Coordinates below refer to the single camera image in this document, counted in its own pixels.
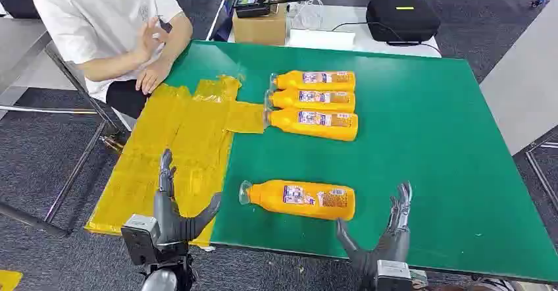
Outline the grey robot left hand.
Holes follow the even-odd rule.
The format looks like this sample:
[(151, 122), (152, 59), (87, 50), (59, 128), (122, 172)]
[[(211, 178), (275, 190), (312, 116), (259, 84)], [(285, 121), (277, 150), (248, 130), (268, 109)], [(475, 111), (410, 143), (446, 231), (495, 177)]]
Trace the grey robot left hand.
[(195, 217), (181, 216), (174, 197), (174, 173), (171, 167), (172, 152), (165, 149), (160, 159), (159, 188), (154, 196), (153, 214), (156, 218), (160, 236), (157, 245), (169, 245), (175, 242), (190, 242), (197, 238), (203, 229), (214, 219), (221, 204), (222, 194), (215, 193), (208, 206)]

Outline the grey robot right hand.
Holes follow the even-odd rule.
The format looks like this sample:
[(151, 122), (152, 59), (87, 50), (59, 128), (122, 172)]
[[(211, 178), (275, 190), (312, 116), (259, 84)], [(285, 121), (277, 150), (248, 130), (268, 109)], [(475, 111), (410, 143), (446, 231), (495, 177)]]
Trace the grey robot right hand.
[(344, 220), (336, 219), (336, 237), (352, 266), (363, 275), (363, 283), (376, 286), (380, 277), (410, 281), (407, 254), (410, 243), (408, 218), (413, 191), (410, 182), (398, 185), (397, 196), (390, 198), (387, 225), (371, 250), (364, 250), (352, 239)]

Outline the person's right hand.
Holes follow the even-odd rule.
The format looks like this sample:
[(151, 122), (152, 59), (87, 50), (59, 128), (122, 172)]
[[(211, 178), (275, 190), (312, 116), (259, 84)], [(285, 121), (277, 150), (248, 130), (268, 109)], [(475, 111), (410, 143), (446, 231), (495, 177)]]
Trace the person's right hand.
[(138, 65), (149, 61), (155, 50), (165, 43), (168, 32), (165, 31), (159, 22), (158, 17), (153, 17), (143, 24), (138, 33), (136, 46), (132, 51), (134, 62)]

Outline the person's left hand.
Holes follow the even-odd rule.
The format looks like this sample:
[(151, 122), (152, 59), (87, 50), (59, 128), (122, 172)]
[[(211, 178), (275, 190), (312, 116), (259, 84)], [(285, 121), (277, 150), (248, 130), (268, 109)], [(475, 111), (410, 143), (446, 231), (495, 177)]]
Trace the person's left hand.
[(172, 64), (171, 60), (160, 57), (147, 65), (136, 80), (136, 91), (151, 94), (168, 77)]

